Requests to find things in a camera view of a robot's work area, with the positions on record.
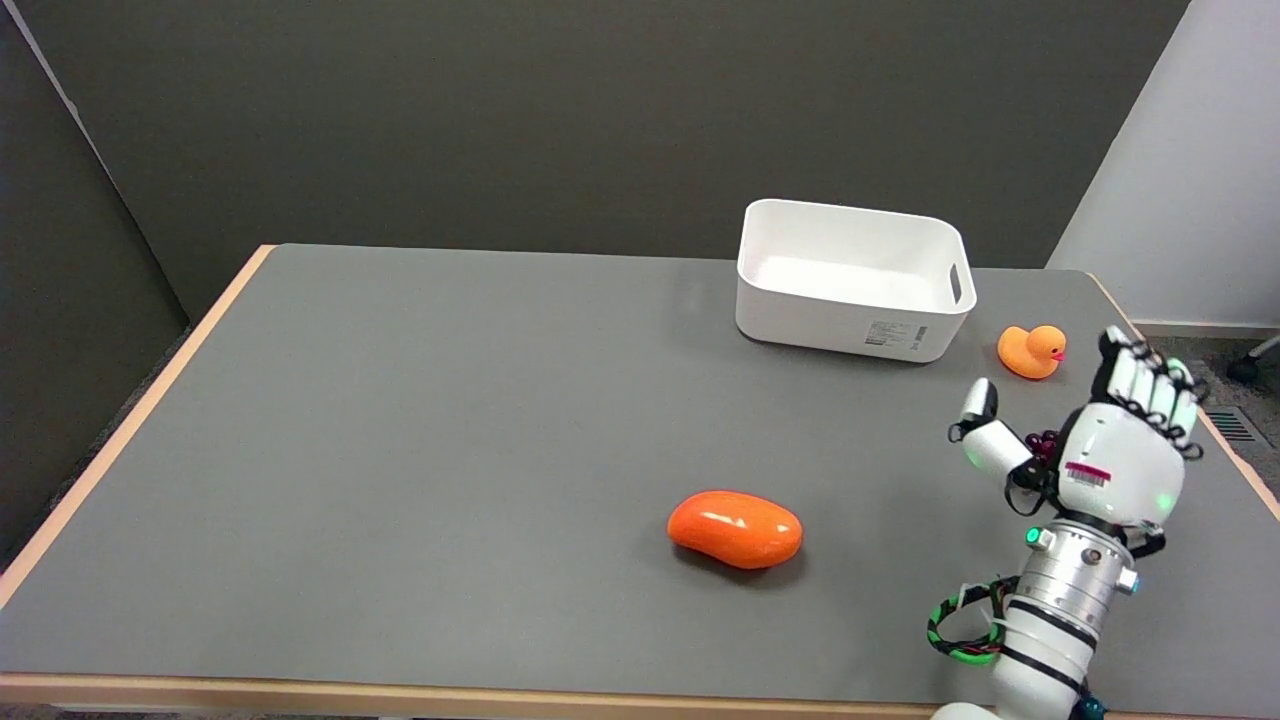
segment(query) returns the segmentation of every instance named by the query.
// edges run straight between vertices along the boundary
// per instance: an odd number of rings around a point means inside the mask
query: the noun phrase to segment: cable
[[[1002,624],[992,623],[986,635],[968,641],[945,639],[938,633],[938,625],[961,607],[980,600],[991,600],[992,618],[1001,620],[1005,618],[1005,596],[1014,592],[1016,587],[1018,575],[1012,575],[1000,578],[989,585],[973,585],[965,589],[964,597],[951,596],[942,601],[942,605],[938,605],[933,610],[933,614],[929,615],[929,623],[925,628],[929,644],[933,650],[965,665],[989,665],[996,660],[996,655],[1000,653],[1000,647],[1005,639],[1005,626]]]
[[[998,578],[989,585],[973,585],[964,591],[964,597],[951,596],[938,605],[929,615],[929,624],[925,634],[933,650],[964,662],[965,665],[991,665],[996,661],[1005,642],[1005,597],[1018,589],[1020,575]],[[961,607],[973,605],[980,600],[991,601],[992,624],[986,635],[979,635],[968,641],[947,641],[938,633],[938,625],[954,615]],[[1084,678],[1080,684],[1080,696],[1071,708],[1069,720],[1105,720],[1107,706],[1089,692],[1089,679]]]

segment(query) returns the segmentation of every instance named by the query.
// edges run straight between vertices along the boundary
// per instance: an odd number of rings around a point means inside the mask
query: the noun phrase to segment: gray wall
[[[1187,6],[18,4],[193,315],[264,242],[730,258],[763,196],[1039,266]]]
[[[184,324],[0,10],[0,560]]]

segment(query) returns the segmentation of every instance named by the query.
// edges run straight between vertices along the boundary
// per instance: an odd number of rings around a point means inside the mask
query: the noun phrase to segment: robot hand
[[[1183,363],[1165,360],[1115,325],[1098,338],[1098,350],[1102,363],[1089,402],[1073,411],[1056,434],[1044,433],[1047,442],[1039,445],[1047,452],[1033,452],[996,418],[996,387],[986,378],[969,389],[948,437],[964,446],[974,465],[1005,484],[1011,507],[1020,489],[1037,496],[1024,515],[1048,502],[1060,514],[1103,525],[1111,534],[1138,530],[1147,538],[1147,546],[1135,551],[1140,557],[1164,546],[1161,527],[1181,492],[1184,460],[1203,454],[1190,442],[1190,432],[1206,386],[1193,380]]]

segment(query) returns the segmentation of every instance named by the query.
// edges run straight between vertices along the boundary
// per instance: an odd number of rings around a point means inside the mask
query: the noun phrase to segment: white storage bin
[[[919,215],[756,200],[737,256],[748,337],[937,360],[978,296],[960,233]]]

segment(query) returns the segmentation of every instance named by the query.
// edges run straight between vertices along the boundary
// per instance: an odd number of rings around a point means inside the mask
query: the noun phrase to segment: yellow rubber duck
[[[1043,380],[1066,357],[1066,334],[1053,325],[1032,332],[1014,325],[1000,334],[996,348],[1006,368],[1029,380]]]

